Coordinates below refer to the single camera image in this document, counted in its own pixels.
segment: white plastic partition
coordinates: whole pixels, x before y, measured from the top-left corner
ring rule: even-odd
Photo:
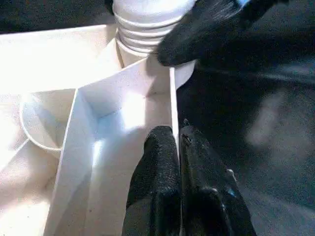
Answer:
[[[171,91],[169,68],[154,58],[77,90],[45,235],[121,234],[147,134],[177,125]]]

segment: white plastic container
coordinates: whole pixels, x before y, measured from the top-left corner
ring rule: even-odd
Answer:
[[[180,71],[175,68],[163,67],[154,57],[140,58],[140,61],[122,69],[122,55],[118,49],[118,42],[114,35],[111,40],[108,40],[108,35],[104,33],[107,28],[107,26],[97,26],[75,30],[54,30],[53,33],[47,31],[40,34],[26,33],[11,37],[6,35],[3,40],[3,44],[8,42],[12,44],[11,51],[8,50],[4,55],[0,54],[0,59],[5,61],[2,56],[5,57],[9,53],[16,57],[19,57],[19,53],[21,53],[21,56],[25,57],[23,52],[15,50],[14,44],[18,45],[18,49],[21,45],[33,45],[31,44],[32,38],[41,42],[42,45],[52,47],[41,48],[43,50],[41,55],[49,57],[53,51],[60,50],[59,45],[67,44],[68,38],[59,38],[60,35],[67,35],[70,38],[85,35],[89,39],[86,40],[87,48],[97,47],[97,58],[100,59],[93,60],[88,66],[79,68],[86,83],[77,89],[64,90],[68,88],[69,81],[76,79],[77,72],[72,74],[72,67],[66,74],[71,76],[63,77],[68,82],[64,84],[65,88],[60,83],[61,79],[50,80],[53,78],[48,73],[51,70],[62,75],[60,69],[64,66],[59,62],[51,66],[47,65],[46,74],[35,75],[36,79],[41,78],[38,80],[39,84],[36,83],[36,80],[32,80],[32,75],[34,75],[32,70],[24,71],[25,75],[20,79],[15,77],[19,74],[14,74],[12,77],[17,84],[20,80],[29,78],[29,82],[36,87],[35,91],[41,90],[41,92],[26,96],[20,106],[21,124],[24,124],[24,129],[21,130],[28,134],[27,137],[32,137],[32,141],[27,140],[27,145],[24,145],[24,148],[27,149],[24,150],[27,153],[26,158],[32,160],[31,156],[34,155],[35,161],[40,159],[39,165],[28,165],[28,161],[25,162],[25,174],[35,177],[29,178],[25,185],[38,183],[38,186],[41,187],[49,179],[44,188],[49,186],[50,189],[49,198],[47,201],[43,200],[42,205],[37,206],[33,202],[28,202],[26,206],[23,205],[30,209],[30,211],[26,209],[26,213],[32,215],[35,215],[31,212],[32,209],[42,207],[38,214],[42,216],[41,220],[26,220],[25,222],[28,224],[23,226],[19,224],[21,231],[26,234],[36,235],[32,229],[45,228],[45,236],[120,235],[130,178],[142,156],[146,135],[157,125],[169,125],[173,129],[178,143],[175,82],[182,81],[186,73],[178,73]],[[50,44],[56,38],[60,44]],[[78,47],[77,50],[77,55],[80,55],[81,48]],[[67,51],[65,51],[65,55],[74,57],[74,55],[67,54]],[[30,58],[30,61],[39,61],[39,58]],[[32,91],[34,88],[27,87],[26,89]],[[62,104],[65,105],[65,102],[67,109],[62,108]],[[60,137],[59,139],[51,139],[51,134],[57,134],[57,132],[55,129],[47,129],[47,127],[58,127],[59,122],[62,123],[62,132],[59,133],[62,135],[53,136]],[[51,139],[48,144],[43,139],[46,136]],[[56,148],[57,156],[60,153],[59,160],[52,157],[49,148]],[[8,161],[3,164],[3,168],[10,165],[10,160],[8,158]],[[48,166],[51,166],[50,163],[53,163],[56,167],[58,162],[55,182],[54,172],[48,171],[44,164],[47,163]],[[38,170],[41,165],[43,165],[43,172]],[[17,193],[23,192],[21,184],[15,184],[11,179],[4,179],[5,177],[13,178],[16,173],[15,169],[6,170],[6,175],[0,176],[0,182],[10,182],[13,188],[17,188]],[[46,221],[45,214],[48,210],[49,215]],[[20,205],[13,205],[10,219],[16,219],[19,211]],[[17,224],[10,222],[8,225],[16,226]]]
[[[118,27],[116,40],[125,66],[147,57],[181,18],[195,0],[115,0],[113,11]],[[176,66],[183,85],[192,75],[195,61]]]
[[[43,235],[58,160],[27,139],[21,96],[0,95],[0,235]]]

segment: white divider wall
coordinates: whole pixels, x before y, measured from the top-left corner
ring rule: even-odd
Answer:
[[[121,234],[147,134],[177,125],[174,80],[168,67],[148,58],[77,90],[45,235]]]
[[[119,71],[117,53],[108,53],[115,33],[116,25],[100,25],[0,35],[0,92],[74,89]]]
[[[77,90],[44,235],[83,235],[96,126],[95,114]]]
[[[28,139],[1,166],[0,235],[43,235],[57,166]]]

